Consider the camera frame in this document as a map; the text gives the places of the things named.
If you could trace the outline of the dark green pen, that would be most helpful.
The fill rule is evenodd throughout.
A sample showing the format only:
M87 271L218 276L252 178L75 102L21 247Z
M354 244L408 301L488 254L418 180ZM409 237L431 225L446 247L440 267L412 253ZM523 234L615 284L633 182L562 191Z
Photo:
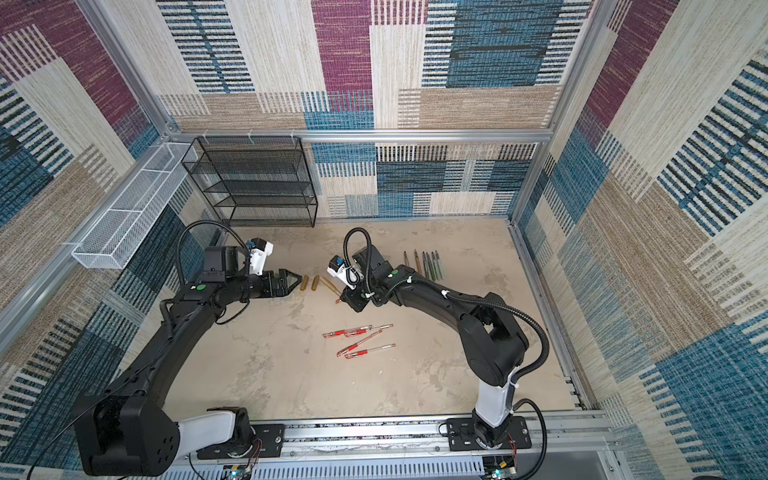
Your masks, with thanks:
M431 256L430 252L426 252L425 253L425 259L426 259L427 264L428 264L428 268L429 268L429 272L430 272L430 279L433 280L433 281L438 280L437 270L436 270L436 268L434 266L433 259L432 259L432 256Z
M424 269L424 276L427 280L433 280L434 275L432 272L432 266L430 263L430 257L426 252L422 253L422 264Z

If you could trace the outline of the light green marker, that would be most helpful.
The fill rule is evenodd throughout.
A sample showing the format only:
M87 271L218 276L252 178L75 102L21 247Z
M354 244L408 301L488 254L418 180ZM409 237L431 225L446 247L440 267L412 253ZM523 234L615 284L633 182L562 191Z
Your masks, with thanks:
M437 251L433 251L431 253L431 259L432 259L432 263L433 263L434 270L435 270L435 278L437 280L443 280L444 276L443 276L443 272L442 272L442 265L441 265L440 257L439 257L439 254L438 254Z

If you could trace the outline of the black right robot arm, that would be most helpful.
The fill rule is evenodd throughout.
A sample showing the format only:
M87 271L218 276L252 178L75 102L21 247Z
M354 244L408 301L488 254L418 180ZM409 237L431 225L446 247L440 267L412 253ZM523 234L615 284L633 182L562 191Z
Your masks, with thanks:
M328 273L343 282L340 299L355 312L370 304L393 303L416 309L456 331L467 364L479 379L472 411L474 436L482 448L506 443L519 380L549 357L545 329L495 293L483 297L464 294L410 266L392 266L362 227L347 232L342 250L341 256L329 261Z

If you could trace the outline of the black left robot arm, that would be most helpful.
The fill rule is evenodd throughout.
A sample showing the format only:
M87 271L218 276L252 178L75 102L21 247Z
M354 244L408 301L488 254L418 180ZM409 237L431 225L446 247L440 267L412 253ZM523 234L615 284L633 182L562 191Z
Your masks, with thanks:
M261 238L207 248L200 275L181 281L175 296L161 302L161 325L136 359L100 396L75 401L73 428L87 475L160 476L204 449L233 456L252 449L255 433L244 408L214 408L176 422L163 406L190 353L228 305L291 293L287 270L264 268L272 251Z

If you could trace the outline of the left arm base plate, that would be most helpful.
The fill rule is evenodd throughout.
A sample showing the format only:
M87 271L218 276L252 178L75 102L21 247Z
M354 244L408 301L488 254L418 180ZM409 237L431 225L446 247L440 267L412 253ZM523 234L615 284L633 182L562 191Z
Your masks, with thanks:
M199 460L240 460L277 458L281 455L284 424L257 424L237 427L233 437L196 452Z

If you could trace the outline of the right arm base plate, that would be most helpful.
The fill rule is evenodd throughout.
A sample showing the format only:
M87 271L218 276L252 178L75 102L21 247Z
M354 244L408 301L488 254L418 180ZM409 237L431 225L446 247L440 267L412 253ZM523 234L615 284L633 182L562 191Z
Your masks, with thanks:
M530 449L532 440L526 419L522 416L508 416L505 421L491 427L480 418L449 418L447 439L451 451L481 451L510 449Z

